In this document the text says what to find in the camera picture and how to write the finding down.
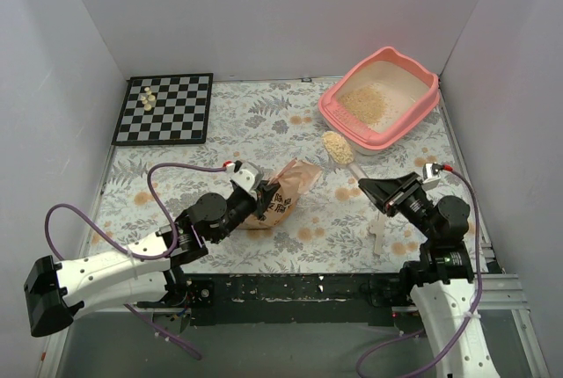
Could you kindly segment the pink litter bag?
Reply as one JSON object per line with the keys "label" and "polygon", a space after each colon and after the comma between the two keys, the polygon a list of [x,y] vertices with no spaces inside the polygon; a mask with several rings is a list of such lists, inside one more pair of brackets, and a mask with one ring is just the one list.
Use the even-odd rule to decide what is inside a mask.
{"label": "pink litter bag", "polygon": [[284,222],[292,213],[298,200],[317,182],[322,169],[305,161],[291,160],[269,180],[280,187],[274,194],[262,220],[248,217],[240,229],[271,229]]}

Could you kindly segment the beige bag clip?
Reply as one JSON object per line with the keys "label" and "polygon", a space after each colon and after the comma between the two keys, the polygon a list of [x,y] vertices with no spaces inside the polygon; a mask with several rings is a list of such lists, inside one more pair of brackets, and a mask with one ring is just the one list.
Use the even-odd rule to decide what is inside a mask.
{"label": "beige bag clip", "polygon": [[381,256],[383,253],[385,216],[379,214],[374,217],[368,226],[368,233],[374,237],[374,254]]}

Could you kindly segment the clear plastic scoop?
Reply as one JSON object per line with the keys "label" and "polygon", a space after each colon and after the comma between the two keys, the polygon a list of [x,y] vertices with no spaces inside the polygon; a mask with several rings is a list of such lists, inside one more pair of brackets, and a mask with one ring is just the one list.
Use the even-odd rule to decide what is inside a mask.
{"label": "clear plastic scoop", "polygon": [[333,131],[324,132],[322,143],[330,158],[338,166],[348,169],[356,180],[368,177],[355,161],[355,151],[341,134]]}

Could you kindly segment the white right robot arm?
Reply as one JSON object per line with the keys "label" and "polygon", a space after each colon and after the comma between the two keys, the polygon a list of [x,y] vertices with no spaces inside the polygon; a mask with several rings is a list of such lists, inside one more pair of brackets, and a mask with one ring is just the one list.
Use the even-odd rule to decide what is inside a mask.
{"label": "white right robot arm", "polygon": [[447,164],[428,164],[427,169],[423,175],[358,181],[381,214],[403,215],[426,238],[419,260],[404,263],[399,272],[399,298],[418,310],[434,356],[410,375],[434,371],[439,377],[496,377],[478,312],[480,261],[470,258],[464,242],[469,218],[479,214],[477,204],[455,195],[432,202],[426,193],[430,183],[440,172],[453,170]]}

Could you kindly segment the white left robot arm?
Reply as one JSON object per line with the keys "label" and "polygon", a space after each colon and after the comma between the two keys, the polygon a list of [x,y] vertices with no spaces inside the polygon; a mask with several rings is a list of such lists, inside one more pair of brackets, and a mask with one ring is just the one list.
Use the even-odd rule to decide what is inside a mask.
{"label": "white left robot arm", "polygon": [[125,303],[161,301],[170,308],[187,296],[186,284],[172,277],[176,267],[208,255],[248,217],[262,216],[279,189],[266,180],[247,192],[233,186],[229,197],[203,194],[172,226],[130,244],[88,258],[57,261],[38,258],[24,284],[33,337],[62,331],[91,312]]}

